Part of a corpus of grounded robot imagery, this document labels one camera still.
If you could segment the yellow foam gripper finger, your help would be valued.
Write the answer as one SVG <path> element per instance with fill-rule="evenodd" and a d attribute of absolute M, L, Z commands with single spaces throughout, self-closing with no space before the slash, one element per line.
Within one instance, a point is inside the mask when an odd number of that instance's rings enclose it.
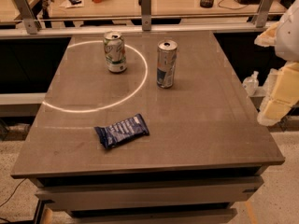
<path fill-rule="evenodd" d="M 261 125 L 273 126 L 299 102 L 299 63 L 286 62 L 278 70 L 271 69 L 266 84 L 257 120 Z"/>
<path fill-rule="evenodd" d="M 276 45 L 278 22 L 272 24 L 264 32 L 258 35 L 254 44 L 261 47 L 274 47 Z"/>

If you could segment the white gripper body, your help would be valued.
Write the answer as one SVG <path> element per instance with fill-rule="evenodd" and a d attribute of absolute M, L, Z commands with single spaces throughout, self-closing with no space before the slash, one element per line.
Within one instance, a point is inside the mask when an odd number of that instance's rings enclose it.
<path fill-rule="evenodd" d="M 292 4 L 278 23 L 275 53 L 285 61 L 299 61 L 299 6 L 297 4 Z"/>

